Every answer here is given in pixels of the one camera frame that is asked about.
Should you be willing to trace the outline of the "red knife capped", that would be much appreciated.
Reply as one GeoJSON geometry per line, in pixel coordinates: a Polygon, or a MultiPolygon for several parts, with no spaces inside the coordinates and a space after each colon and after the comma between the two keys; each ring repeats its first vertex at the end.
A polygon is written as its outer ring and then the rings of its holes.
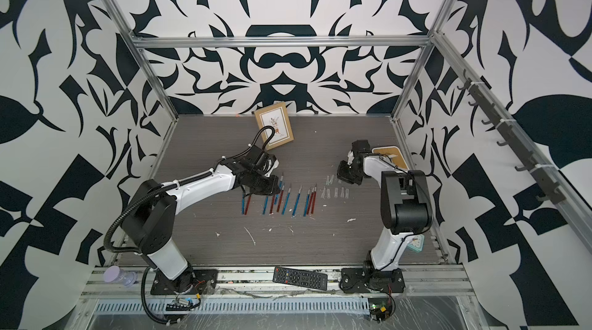
{"type": "Polygon", "coordinates": [[[278,202],[277,202],[276,211],[278,213],[280,212],[280,208],[281,208],[281,205],[282,205],[282,199],[283,199],[284,192],[285,192],[285,185],[282,185],[282,189],[281,189],[280,195],[279,195],[278,200],[277,200],[278,202]]]}

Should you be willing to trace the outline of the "red carving knife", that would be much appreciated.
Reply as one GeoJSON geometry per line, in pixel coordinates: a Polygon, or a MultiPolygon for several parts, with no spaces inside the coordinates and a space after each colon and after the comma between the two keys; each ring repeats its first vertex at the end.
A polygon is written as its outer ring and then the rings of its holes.
{"type": "Polygon", "coordinates": [[[309,204],[309,208],[308,208],[308,214],[307,214],[307,215],[309,215],[309,211],[310,211],[310,205],[311,205],[311,197],[310,197],[310,204],[309,204]]]}
{"type": "Polygon", "coordinates": [[[314,186],[313,189],[313,193],[311,195],[311,205],[310,205],[310,211],[309,211],[309,215],[313,215],[314,211],[315,211],[315,201],[316,201],[316,197],[317,197],[317,191],[318,191],[318,185],[316,184],[314,186]]]}
{"type": "Polygon", "coordinates": [[[270,207],[270,212],[269,212],[270,215],[274,214],[275,200],[276,200],[276,195],[274,195],[271,200],[271,207],[270,207]]]}

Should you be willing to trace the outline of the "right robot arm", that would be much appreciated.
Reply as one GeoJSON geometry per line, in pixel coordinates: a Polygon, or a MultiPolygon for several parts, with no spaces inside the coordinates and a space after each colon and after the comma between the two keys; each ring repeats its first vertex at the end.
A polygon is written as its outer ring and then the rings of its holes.
{"type": "Polygon", "coordinates": [[[382,233],[369,253],[373,271],[395,271],[412,238],[426,233],[433,224],[433,207],[426,176],[406,170],[376,152],[368,140],[351,144],[346,160],[337,170],[339,180],[361,185],[373,179],[379,185],[382,233]]]}

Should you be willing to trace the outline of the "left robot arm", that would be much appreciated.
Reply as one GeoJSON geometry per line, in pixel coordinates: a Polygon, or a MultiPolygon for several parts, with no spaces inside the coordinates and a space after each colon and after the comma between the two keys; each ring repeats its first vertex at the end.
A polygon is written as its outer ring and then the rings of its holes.
{"type": "Polygon", "coordinates": [[[170,281],[190,274],[190,263],[173,239],[177,215],[202,200],[240,189],[251,194],[274,196],[280,192],[273,172],[276,156],[252,145],[233,157],[221,158],[213,168],[182,180],[159,184],[144,182],[120,216],[108,228],[104,248],[116,254],[131,253],[170,281]]]}

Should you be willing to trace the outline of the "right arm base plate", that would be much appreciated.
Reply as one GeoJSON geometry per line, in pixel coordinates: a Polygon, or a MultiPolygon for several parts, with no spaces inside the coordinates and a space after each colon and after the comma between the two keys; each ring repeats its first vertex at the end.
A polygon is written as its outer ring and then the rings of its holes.
{"type": "Polygon", "coordinates": [[[376,271],[364,268],[343,268],[339,288],[347,294],[371,291],[401,294],[405,291],[405,281],[400,269],[376,271]]]}

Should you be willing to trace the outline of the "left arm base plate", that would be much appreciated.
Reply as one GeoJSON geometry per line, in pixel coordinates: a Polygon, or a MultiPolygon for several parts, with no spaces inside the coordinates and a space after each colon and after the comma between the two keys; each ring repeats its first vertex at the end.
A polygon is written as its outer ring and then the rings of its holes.
{"type": "Polygon", "coordinates": [[[215,269],[189,269],[178,278],[170,280],[161,271],[157,271],[150,288],[152,295],[209,295],[217,286],[219,271],[215,269]]]}

